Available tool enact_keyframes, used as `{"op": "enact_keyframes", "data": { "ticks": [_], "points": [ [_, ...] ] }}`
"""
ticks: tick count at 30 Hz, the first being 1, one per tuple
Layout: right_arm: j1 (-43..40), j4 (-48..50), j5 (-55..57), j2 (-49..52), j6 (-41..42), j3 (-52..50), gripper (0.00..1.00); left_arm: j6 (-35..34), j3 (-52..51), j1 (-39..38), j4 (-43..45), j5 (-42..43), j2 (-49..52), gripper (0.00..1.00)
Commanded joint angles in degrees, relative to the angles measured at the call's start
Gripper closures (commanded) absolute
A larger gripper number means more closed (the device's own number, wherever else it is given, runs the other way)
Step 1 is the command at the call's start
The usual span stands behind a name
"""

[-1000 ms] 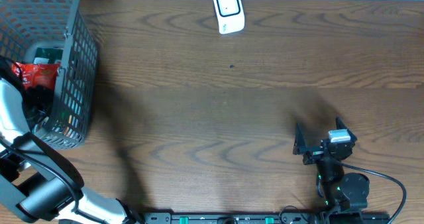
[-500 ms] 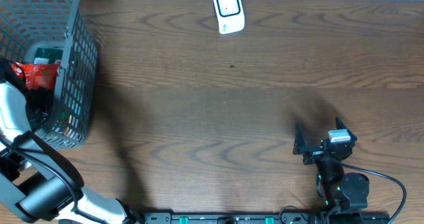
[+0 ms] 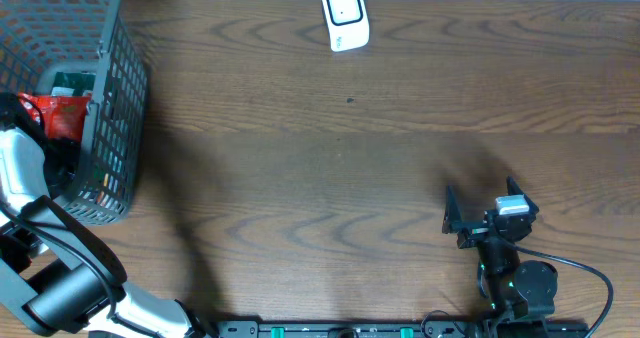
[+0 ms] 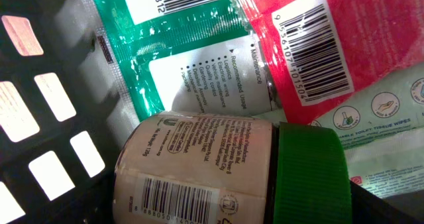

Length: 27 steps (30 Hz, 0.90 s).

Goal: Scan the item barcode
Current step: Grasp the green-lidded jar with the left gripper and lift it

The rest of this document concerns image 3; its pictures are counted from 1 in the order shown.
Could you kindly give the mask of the red snack bag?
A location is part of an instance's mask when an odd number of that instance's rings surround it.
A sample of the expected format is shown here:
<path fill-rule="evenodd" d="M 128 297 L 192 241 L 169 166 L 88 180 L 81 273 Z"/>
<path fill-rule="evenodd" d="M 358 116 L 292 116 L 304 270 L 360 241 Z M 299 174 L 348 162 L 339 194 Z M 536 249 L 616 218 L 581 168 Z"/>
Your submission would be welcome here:
<path fill-rule="evenodd" d="M 18 97 L 32 120 L 49 139 L 82 140 L 90 96 L 33 96 L 19 93 Z"/>

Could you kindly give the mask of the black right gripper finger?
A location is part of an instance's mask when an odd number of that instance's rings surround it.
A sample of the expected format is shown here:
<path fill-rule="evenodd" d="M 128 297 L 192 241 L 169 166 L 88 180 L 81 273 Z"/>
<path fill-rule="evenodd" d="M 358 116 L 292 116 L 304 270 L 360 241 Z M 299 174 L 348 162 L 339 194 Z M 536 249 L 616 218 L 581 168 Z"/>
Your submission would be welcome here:
<path fill-rule="evenodd" d="M 513 196 L 513 195 L 522 195 L 524 197 L 524 200 L 527 202 L 529 208 L 530 208 L 530 213 L 531 214 L 538 214 L 539 213 L 539 207 L 529 198 L 529 196 L 519 187 L 519 185 L 517 184 L 517 182 L 515 181 L 515 179 L 512 176 L 507 176 L 506 177 L 506 185 L 507 185 L 507 192 L 509 195 Z"/>
<path fill-rule="evenodd" d="M 452 186 L 446 187 L 443 234 L 458 233 L 462 229 L 462 217 Z"/>

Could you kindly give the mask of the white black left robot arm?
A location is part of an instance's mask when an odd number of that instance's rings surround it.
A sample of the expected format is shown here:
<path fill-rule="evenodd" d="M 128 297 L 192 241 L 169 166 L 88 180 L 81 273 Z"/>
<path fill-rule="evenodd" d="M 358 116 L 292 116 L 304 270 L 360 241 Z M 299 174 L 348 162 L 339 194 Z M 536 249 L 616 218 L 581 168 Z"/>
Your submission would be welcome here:
<path fill-rule="evenodd" d="M 216 337 L 177 300 L 129 282 L 113 251 L 49 196 L 54 154 L 21 99 L 1 96 L 1 303 L 33 333 Z"/>

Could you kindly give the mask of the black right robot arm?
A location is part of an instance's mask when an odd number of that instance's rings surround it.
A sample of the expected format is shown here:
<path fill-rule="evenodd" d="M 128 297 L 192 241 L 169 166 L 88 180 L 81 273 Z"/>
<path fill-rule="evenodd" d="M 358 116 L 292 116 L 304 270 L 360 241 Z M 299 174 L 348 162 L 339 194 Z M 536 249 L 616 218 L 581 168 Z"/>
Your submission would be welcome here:
<path fill-rule="evenodd" d="M 446 188 L 442 232 L 455 234 L 458 248 L 478 251 L 478 289 L 492 305 L 466 334 L 544 337 L 544 318 L 555 311 L 557 270 L 542 261 L 520 260 L 516 243 L 532 232 L 539 208 L 513 178 L 506 185 L 507 194 L 496 198 L 480 221 L 464 220 L 453 188 Z"/>

